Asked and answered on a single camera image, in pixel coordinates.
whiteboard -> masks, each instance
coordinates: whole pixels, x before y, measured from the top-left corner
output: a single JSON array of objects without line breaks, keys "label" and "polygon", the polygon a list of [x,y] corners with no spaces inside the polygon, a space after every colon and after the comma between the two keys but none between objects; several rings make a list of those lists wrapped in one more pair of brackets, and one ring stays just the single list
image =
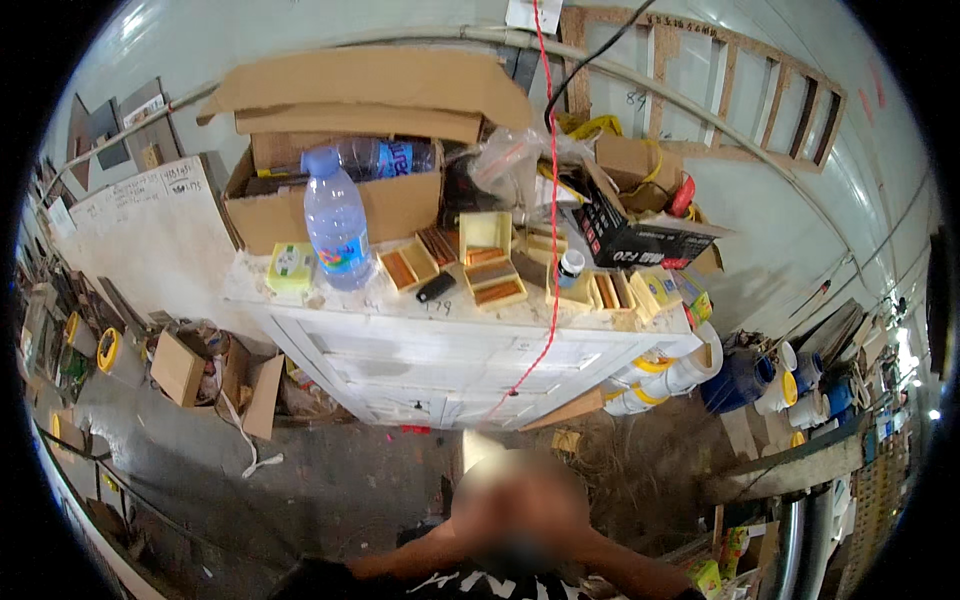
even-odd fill
[{"label": "whiteboard", "polygon": [[270,342],[245,311],[223,299],[235,250],[198,156],[101,190],[72,206],[70,216],[77,230],[55,233],[56,244],[106,300],[98,276],[109,277],[144,320],[165,310]]}]

small jar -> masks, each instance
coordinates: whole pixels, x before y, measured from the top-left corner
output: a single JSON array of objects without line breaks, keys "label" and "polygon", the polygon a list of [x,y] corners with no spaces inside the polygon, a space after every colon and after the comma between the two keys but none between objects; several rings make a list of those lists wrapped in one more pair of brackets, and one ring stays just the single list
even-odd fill
[{"label": "small jar", "polygon": [[581,253],[575,250],[564,252],[560,257],[560,268],[557,270],[560,275],[557,284],[563,288],[572,286],[585,266],[587,266],[587,260]]}]

person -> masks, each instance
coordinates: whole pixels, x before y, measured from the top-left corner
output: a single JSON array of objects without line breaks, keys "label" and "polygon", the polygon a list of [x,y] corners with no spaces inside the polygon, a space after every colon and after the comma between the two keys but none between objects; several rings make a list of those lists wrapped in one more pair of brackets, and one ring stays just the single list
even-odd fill
[{"label": "person", "polygon": [[[424,536],[346,564],[302,559],[271,600],[587,600],[583,589],[555,573],[553,567],[563,562],[603,576],[631,600],[703,600],[682,570],[593,529],[586,494],[573,491],[549,469],[523,472],[469,494],[461,493],[464,486],[461,482],[454,496],[451,517]],[[505,545],[514,548],[500,553],[507,560],[490,559]],[[518,546],[525,551],[516,551]]]}]

cabinet top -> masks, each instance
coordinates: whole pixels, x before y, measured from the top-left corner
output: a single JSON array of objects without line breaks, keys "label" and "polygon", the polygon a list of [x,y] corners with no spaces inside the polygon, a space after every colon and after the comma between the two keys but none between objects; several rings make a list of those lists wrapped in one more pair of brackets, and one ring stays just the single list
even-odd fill
[{"label": "cabinet top", "polygon": [[[396,244],[378,245],[372,251],[385,250]],[[374,273],[367,285],[356,292],[331,288],[322,274],[314,277],[314,290],[306,297],[278,296],[265,284],[264,276],[270,256],[251,256],[238,252],[225,279],[224,297],[229,301],[306,311],[358,313],[371,316],[400,317],[463,324],[520,325],[547,328],[552,304],[548,304],[543,288],[527,284],[527,299],[483,312],[476,307],[464,280],[462,265],[454,265],[450,273],[457,284],[438,300],[421,304],[414,298],[416,290],[397,292],[386,271],[374,261]],[[561,306],[557,314],[558,329],[617,331],[686,336],[690,327],[682,306],[659,314],[643,324],[634,312],[580,311]]]}]

black t-shirt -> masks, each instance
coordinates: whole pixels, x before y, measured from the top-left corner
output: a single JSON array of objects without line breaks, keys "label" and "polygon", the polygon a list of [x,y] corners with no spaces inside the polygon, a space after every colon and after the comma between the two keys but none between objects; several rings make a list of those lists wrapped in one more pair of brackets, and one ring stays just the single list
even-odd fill
[{"label": "black t-shirt", "polygon": [[[304,559],[284,577],[271,600],[299,598],[403,598],[404,600],[588,600],[587,593],[569,586],[557,575],[544,573],[498,579],[482,568],[464,563],[425,580],[398,581],[382,577],[358,581],[343,564]],[[703,600],[688,589],[676,600]]]}]

